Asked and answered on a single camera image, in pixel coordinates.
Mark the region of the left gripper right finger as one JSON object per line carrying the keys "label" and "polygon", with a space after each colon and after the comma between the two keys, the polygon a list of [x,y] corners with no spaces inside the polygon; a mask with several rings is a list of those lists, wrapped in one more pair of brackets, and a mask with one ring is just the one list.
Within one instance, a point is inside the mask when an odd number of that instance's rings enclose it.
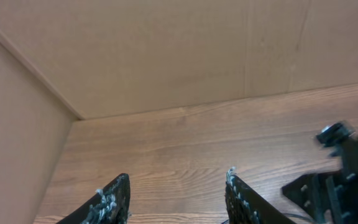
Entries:
{"label": "left gripper right finger", "polygon": [[225,202],[229,224],[295,224],[242,179],[235,167],[226,173]]}

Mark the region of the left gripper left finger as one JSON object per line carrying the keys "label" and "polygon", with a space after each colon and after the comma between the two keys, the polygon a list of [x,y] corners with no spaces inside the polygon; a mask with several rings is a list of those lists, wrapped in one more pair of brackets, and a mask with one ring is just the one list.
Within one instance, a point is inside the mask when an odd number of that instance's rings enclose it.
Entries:
{"label": "left gripper left finger", "polygon": [[130,198],[129,175],[121,173],[57,224],[126,224]]}

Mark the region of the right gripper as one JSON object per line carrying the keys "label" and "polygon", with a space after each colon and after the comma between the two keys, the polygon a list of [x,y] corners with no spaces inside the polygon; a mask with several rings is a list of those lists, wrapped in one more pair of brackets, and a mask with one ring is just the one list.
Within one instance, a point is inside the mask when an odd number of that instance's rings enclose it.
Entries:
{"label": "right gripper", "polygon": [[337,171],[309,173],[282,187],[282,194],[304,210],[316,223],[331,212],[333,223],[358,223],[358,138],[323,139],[342,159]]}

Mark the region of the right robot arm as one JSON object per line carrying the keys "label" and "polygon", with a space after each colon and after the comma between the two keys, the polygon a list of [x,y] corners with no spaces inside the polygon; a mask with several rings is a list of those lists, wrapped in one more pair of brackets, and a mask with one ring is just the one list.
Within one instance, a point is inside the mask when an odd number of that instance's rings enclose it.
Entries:
{"label": "right robot arm", "polygon": [[339,157],[337,171],[309,173],[282,187],[282,194],[316,223],[325,223],[330,211],[333,223],[358,223],[358,135],[345,122],[328,126],[316,135],[323,147]]}

